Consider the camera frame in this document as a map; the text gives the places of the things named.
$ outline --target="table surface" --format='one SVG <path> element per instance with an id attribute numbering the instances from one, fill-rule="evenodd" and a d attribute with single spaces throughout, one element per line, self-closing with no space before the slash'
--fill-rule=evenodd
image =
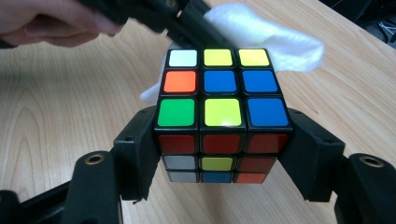
<path id="1" fill-rule="evenodd" d="M 288 107 L 342 139 L 346 156 L 396 164 L 396 50 L 317 0 L 246 3 L 325 44 L 319 69 L 277 73 Z M 25 201 L 68 181 L 80 156 L 110 150 L 148 106 L 139 94 L 157 82 L 169 44 L 129 21 L 119 35 L 73 49 L 1 50 L 0 189 Z M 261 185 L 170 183 L 160 165 L 148 201 L 122 206 L 125 223 L 334 223 L 335 198 L 305 202 L 279 162 Z"/>

